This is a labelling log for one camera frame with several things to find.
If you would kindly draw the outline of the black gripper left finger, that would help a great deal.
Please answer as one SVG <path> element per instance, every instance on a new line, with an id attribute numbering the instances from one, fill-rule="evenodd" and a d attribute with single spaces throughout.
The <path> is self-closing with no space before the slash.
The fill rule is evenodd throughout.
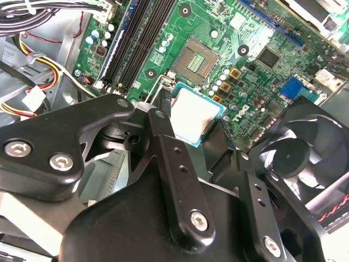
<path id="1" fill-rule="evenodd" d="M 35 200 L 67 200 L 85 166 L 119 145 L 136 157 L 125 188 L 158 176 L 173 241 L 184 251 L 207 249 L 215 239 L 214 222 L 168 114 L 136 109 L 115 94 L 2 127 L 1 190 Z"/>

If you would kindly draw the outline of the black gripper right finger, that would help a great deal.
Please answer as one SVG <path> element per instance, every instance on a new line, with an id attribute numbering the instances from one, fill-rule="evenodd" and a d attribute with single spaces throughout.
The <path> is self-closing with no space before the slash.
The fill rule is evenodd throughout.
<path id="1" fill-rule="evenodd" d="M 202 145 L 210 183 L 238 193 L 248 261 L 327 261 L 326 231 L 285 182 L 256 173 L 224 124 L 215 124 Z"/>

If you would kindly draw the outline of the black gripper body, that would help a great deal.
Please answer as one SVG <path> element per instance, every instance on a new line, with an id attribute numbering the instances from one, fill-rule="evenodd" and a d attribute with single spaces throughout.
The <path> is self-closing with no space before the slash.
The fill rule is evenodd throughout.
<path id="1" fill-rule="evenodd" d="M 160 178 L 148 176 L 80 213 L 64 234 L 59 261 L 261 261 L 236 195 L 200 184 L 216 228 L 204 252 L 188 253 L 173 241 Z"/>

